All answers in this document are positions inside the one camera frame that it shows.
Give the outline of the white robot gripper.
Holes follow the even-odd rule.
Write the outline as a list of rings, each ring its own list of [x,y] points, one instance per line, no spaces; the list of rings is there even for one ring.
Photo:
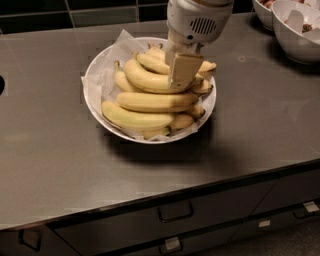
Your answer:
[[[169,88],[186,89],[204,58],[201,48],[221,35],[234,0],[169,0],[165,63],[170,66]]]

